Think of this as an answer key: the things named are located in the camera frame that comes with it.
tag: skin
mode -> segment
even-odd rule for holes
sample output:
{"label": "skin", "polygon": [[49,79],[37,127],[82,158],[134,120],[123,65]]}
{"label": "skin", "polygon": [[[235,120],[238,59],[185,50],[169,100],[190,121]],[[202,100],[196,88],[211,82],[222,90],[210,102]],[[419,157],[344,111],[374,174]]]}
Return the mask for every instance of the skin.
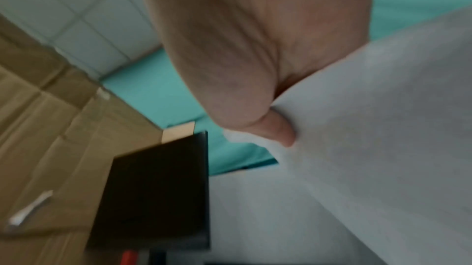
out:
{"label": "skin", "polygon": [[282,92],[368,41],[372,0],[145,0],[174,67],[220,126],[295,141]]}

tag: black panel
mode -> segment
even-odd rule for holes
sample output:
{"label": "black panel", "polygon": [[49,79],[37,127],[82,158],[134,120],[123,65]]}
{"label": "black panel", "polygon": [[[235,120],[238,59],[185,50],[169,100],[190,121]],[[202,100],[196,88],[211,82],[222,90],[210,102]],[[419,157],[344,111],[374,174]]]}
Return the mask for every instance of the black panel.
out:
{"label": "black panel", "polygon": [[115,158],[88,248],[209,248],[207,133]]}

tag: turquoise sheet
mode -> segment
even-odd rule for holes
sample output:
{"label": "turquoise sheet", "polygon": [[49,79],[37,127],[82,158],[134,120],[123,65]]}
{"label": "turquoise sheet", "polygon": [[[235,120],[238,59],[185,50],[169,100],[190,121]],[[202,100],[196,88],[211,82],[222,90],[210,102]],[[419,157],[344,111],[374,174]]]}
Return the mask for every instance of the turquoise sheet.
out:
{"label": "turquoise sheet", "polygon": [[[374,0],[371,38],[432,19],[472,4],[472,0]],[[222,130],[205,114],[161,50],[103,81],[106,88],[166,128],[196,121],[196,131],[208,131],[210,174],[274,163],[263,148],[227,142]]]}

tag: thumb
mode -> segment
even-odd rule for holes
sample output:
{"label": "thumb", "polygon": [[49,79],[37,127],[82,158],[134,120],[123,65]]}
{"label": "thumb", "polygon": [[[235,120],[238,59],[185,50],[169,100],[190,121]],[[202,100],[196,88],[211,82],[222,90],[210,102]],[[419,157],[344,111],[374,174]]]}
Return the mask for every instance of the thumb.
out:
{"label": "thumb", "polygon": [[284,147],[291,147],[295,142],[295,131],[292,125],[274,110],[269,110],[257,122],[240,131],[277,141]]}

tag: green surface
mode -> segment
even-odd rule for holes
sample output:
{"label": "green surface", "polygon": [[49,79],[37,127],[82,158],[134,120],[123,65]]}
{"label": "green surface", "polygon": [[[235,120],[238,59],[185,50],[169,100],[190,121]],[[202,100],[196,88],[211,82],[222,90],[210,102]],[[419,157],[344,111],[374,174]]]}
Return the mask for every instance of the green surface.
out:
{"label": "green surface", "polygon": [[[399,29],[471,4],[472,0],[374,0],[371,38],[388,36]],[[103,83],[163,128],[195,120],[197,132],[207,130],[211,175],[273,162],[272,156],[263,148],[225,140],[221,128],[209,119],[193,98],[163,50]]]}

